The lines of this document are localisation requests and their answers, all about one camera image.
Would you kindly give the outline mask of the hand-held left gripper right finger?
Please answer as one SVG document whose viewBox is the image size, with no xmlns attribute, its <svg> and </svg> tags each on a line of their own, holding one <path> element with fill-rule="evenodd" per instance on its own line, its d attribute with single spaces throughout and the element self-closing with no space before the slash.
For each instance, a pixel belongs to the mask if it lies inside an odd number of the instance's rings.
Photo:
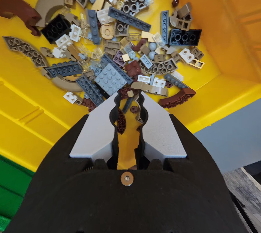
<svg viewBox="0 0 261 233">
<path fill-rule="evenodd" d="M 163 164 L 168 158 L 186 158 L 187 153 L 170 114 L 145 92 L 139 92 L 139 145 L 135 149 L 137 168 L 147 168 L 153 159 Z"/>
</svg>

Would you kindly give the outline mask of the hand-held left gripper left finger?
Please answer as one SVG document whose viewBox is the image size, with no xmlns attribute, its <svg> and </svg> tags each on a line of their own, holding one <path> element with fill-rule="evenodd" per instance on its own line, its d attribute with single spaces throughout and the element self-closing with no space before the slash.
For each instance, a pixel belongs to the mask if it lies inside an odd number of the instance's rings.
<svg viewBox="0 0 261 233">
<path fill-rule="evenodd" d="M 117 168 L 119 158 L 118 132 L 121 95 L 114 93 L 95 108 L 88 118 L 70 152 L 71 158 L 103 159 L 108 168 Z"/>
</svg>

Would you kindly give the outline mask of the yellow plastic bin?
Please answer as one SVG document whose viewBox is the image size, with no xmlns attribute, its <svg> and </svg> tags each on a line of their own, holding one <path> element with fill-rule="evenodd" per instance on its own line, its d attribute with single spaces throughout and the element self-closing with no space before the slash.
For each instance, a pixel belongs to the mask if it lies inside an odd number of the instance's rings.
<svg viewBox="0 0 261 233">
<path fill-rule="evenodd" d="M 260 98 L 260 0 L 179 0 L 192 6 L 192 29 L 202 29 L 199 49 L 205 65 L 178 64 L 196 95 L 169 109 L 196 133 Z M 160 32 L 160 13 L 172 0 L 154 0 L 138 18 Z M 66 91 L 42 76 L 31 60 L 10 51 L 2 36 L 20 38 L 37 49 L 49 47 L 17 16 L 1 17 L 1 155 L 36 171 L 58 141 L 88 108 L 63 98 Z"/>
</svg>

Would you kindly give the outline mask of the green plastic bin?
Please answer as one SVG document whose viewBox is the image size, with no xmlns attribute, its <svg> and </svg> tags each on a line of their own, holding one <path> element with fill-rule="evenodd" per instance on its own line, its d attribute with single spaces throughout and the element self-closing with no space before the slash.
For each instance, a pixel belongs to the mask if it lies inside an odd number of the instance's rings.
<svg viewBox="0 0 261 233">
<path fill-rule="evenodd" d="M 0 156 L 0 231 L 18 211 L 34 172 Z"/>
</svg>

